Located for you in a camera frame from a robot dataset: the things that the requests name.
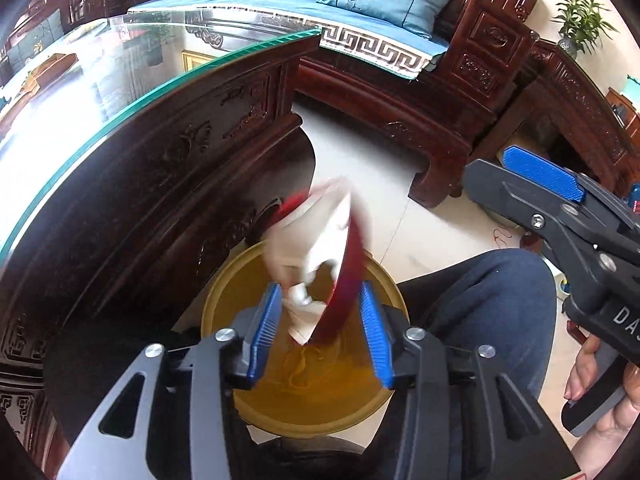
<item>sofa leg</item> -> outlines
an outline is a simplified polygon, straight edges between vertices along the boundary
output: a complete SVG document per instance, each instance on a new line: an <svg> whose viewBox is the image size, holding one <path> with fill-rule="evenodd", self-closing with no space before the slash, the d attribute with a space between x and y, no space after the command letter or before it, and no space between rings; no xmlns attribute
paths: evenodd
<svg viewBox="0 0 640 480"><path fill-rule="evenodd" d="M464 162L448 160L447 164L434 164L423 173L417 173L409 188L409 198L425 208L436 207L460 184Z"/></svg>

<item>white lettering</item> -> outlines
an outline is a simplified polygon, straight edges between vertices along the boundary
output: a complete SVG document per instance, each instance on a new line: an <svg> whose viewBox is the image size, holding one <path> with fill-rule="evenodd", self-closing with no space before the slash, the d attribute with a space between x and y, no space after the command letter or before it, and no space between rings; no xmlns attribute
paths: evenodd
<svg viewBox="0 0 640 480"><path fill-rule="evenodd" d="M629 317L629 314L631 314L631 311L626 306L624 306L622 307L622 310L620 310L618 315L613 318L613 321L615 321L618 325L622 325L626 321L626 318Z"/></svg>
<svg viewBox="0 0 640 480"><path fill-rule="evenodd" d="M638 323L640 323L640 318L636 319L632 324L625 328L625 332L629 330L631 335L636 333L636 328L638 328Z"/></svg>

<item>person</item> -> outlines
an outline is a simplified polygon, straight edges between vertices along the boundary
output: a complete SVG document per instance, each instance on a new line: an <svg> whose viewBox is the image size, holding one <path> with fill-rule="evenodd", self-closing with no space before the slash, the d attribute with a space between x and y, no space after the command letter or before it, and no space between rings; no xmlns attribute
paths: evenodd
<svg viewBox="0 0 640 480"><path fill-rule="evenodd" d="M473 349L491 344L505 361L513 382L538 398L556 326L556 286L539 256L524 250L490 251L398 287L412 325L424 327L449 346ZM103 320L68 330L53 342L45 361L45 390L69 444L149 342L161 342L168 348L186 343L177 333ZM566 398L578 399L593 382L597 344L591 337L578 353ZM589 479L608 462L638 414L637 368L629 368L625 385L629 396L574 447L574 456ZM364 452L369 466L389 467L391 461L384 458L393 455L402 409L401 397L393 396ZM450 478L459 478L461 465L456 457L462 453L462 425L455 416L451 433Z"/></svg>

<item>blue gripper pad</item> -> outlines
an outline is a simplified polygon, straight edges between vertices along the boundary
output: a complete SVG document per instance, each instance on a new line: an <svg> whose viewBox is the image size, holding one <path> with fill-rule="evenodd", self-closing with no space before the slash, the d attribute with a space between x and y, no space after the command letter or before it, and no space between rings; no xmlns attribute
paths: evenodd
<svg viewBox="0 0 640 480"><path fill-rule="evenodd" d="M394 337L370 282L363 282L360 289L360 317L369 345L373 370L382 386L390 390L394 386L392 353Z"/></svg>
<svg viewBox="0 0 640 480"><path fill-rule="evenodd" d="M504 150L504 167L531 180L565 200L581 202L584 190L578 186L572 174L554 163L517 146Z"/></svg>
<svg viewBox="0 0 640 480"><path fill-rule="evenodd" d="M255 330L251 337L249 352L249 367L247 377L255 383L264 374L269 358L269 350L276 335L280 314L282 312L282 289L276 283L270 283L267 290L262 295L257 314L262 312L262 317L257 327L252 326L250 330Z"/></svg>

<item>green plant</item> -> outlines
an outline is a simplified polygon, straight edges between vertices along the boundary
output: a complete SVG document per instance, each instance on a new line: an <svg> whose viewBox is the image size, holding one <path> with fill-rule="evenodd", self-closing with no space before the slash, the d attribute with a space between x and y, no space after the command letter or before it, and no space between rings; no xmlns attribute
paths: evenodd
<svg viewBox="0 0 640 480"><path fill-rule="evenodd" d="M601 10L606 9L595 0L562 0L558 3L560 14L551 20L554 23L562 23L560 34L574 41L575 46L581 52L586 48L591 54L597 47L596 41L600 40L602 46L602 34L609 39L608 32L618 30L602 19Z"/></svg>

